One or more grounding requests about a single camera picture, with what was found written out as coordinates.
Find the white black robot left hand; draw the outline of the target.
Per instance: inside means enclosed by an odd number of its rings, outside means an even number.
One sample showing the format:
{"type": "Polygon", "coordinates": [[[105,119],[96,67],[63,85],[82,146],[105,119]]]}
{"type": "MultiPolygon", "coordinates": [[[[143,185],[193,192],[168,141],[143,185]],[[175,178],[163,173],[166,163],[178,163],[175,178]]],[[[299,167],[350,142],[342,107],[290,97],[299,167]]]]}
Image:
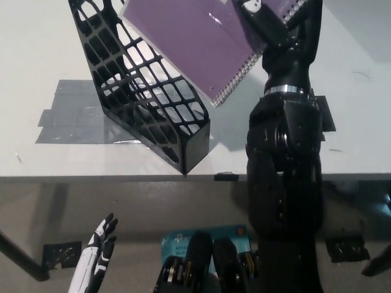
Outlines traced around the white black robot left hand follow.
{"type": "Polygon", "coordinates": [[[118,219],[110,213],[97,226],[77,263],[68,292],[97,293],[102,285],[111,260],[116,236],[111,236],[118,219]]]}

